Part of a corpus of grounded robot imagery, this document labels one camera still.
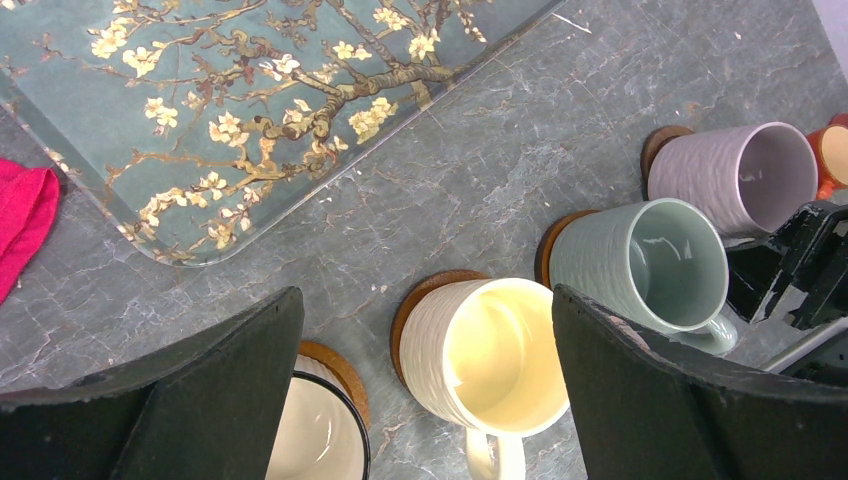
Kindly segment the white black-rimmed mug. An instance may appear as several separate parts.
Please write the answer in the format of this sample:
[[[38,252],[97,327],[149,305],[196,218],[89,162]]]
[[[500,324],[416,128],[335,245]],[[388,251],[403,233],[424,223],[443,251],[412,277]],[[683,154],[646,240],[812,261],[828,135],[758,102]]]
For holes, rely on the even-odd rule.
[[[344,480],[369,475],[364,418],[326,365],[298,355],[265,477]]]

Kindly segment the wooden coaster two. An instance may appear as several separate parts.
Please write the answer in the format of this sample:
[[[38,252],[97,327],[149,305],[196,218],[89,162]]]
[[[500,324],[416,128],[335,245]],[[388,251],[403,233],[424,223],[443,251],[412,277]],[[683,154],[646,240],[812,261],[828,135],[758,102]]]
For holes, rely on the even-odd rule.
[[[395,312],[390,330],[391,360],[396,375],[404,388],[407,388],[407,383],[404,378],[401,365],[400,343],[404,326],[413,309],[427,294],[438,288],[457,282],[485,279],[490,279],[490,276],[475,270],[445,270],[421,280],[416,285],[414,285],[404,296],[403,300],[401,301],[400,305],[398,306]]]

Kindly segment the lilac mug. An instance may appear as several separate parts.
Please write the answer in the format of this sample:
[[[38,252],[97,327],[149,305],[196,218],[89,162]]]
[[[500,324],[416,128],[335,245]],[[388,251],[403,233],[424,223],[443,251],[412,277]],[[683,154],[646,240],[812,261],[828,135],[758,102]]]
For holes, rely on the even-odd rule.
[[[650,200],[692,204],[725,241],[773,234],[817,191],[809,142],[779,121],[675,138],[656,156],[648,181]]]

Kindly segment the dark walnut coaster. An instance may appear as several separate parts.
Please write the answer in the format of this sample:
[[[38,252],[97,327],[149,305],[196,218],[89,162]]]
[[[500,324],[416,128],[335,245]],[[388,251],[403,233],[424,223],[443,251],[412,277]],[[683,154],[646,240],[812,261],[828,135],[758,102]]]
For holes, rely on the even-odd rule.
[[[648,200],[648,181],[653,162],[660,150],[675,138],[692,135],[694,131],[682,125],[667,125],[651,132],[643,143],[640,154],[643,199]]]

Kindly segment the wooden coaster five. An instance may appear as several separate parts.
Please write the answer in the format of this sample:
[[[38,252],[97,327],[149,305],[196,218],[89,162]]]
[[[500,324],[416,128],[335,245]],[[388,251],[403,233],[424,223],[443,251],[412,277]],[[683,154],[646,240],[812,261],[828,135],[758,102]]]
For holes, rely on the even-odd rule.
[[[597,213],[597,210],[581,210],[559,218],[547,228],[539,241],[535,253],[534,275],[538,283],[548,289],[552,288],[550,259],[557,238],[570,223],[593,213]]]

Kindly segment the cream mug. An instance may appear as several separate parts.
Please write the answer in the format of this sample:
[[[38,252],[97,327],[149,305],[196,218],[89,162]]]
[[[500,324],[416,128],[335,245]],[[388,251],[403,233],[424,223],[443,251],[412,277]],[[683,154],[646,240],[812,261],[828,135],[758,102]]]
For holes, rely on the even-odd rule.
[[[452,283],[427,294],[402,332],[407,390],[465,430],[474,479],[523,479],[523,441],[570,406],[552,321],[553,293],[523,278]]]

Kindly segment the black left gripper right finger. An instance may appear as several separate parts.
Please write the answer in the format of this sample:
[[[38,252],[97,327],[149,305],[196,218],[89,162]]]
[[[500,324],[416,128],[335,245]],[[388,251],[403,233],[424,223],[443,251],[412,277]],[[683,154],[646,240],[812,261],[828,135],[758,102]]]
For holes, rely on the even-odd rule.
[[[847,391],[716,357],[553,291],[553,330],[592,479],[843,479]]]

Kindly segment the wooden coaster one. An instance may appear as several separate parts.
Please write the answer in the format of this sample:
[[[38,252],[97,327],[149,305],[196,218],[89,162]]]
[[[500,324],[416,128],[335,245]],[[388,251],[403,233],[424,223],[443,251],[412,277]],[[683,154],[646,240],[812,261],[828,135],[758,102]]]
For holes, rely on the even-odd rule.
[[[351,398],[367,429],[371,427],[368,395],[354,367],[338,352],[323,344],[304,340],[298,353],[318,361],[331,371]]]

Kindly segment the green mug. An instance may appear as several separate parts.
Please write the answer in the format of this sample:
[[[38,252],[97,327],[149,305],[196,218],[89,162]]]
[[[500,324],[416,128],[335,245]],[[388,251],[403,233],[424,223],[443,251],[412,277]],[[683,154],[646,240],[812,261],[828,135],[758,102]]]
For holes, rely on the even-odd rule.
[[[552,287],[562,284],[617,314],[712,355],[738,333],[721,309],[729,267],[713,224],[691,204],[661,198],[581,217],[557,238]]]

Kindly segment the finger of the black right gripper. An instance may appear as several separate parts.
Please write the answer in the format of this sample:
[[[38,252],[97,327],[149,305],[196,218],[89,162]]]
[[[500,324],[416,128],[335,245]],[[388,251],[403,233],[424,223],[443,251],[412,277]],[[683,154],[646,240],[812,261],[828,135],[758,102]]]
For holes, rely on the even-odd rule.
[[[842,238],[847,239],[847,207],[818,200],[799,208],[766,240],[729,248],[730,308],[756,323],[771,316],[789,287],[807,296],[808,268]]]
[[[811,280],[801,305],[792,310],[790,325],[808,330],[826,325],[847,314],[847,239],[819,253],[806,274]]]

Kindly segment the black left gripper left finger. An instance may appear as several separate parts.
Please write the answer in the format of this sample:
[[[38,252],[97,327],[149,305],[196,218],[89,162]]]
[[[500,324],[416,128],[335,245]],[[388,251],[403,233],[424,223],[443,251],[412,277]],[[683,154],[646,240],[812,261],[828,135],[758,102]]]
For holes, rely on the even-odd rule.
[[[1,397],[5,479],[261,479],[304,323],[286,287],[57,389]]]

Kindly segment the small orange cup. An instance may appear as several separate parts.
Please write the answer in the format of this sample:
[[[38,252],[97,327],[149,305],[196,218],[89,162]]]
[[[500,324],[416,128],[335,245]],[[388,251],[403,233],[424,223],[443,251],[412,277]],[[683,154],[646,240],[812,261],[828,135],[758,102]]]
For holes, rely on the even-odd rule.
[[[847,113],[835,115],[827,126],[806,136],[818,169],[817,200],[827,200],[847,188]]]

